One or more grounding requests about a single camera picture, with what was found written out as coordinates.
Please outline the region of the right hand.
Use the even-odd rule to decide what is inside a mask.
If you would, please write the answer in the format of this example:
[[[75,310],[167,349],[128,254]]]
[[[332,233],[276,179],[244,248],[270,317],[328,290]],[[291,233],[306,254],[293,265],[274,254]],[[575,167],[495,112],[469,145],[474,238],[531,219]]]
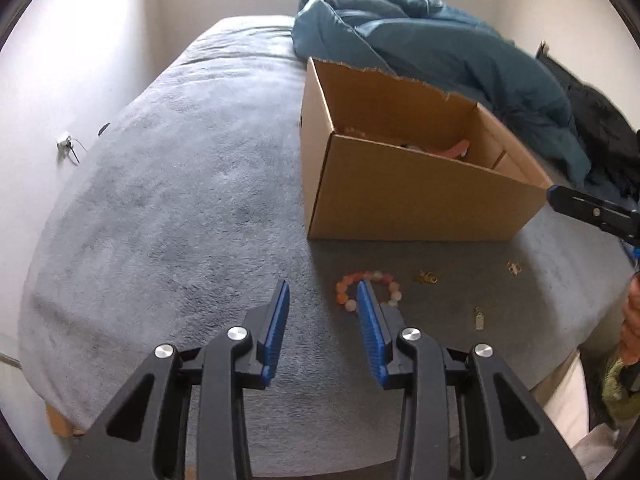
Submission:
[[[640,285],[638,274],[630,281],[622,312],[620,358],[625,365],[631,366],[638,363],[640,358]]]

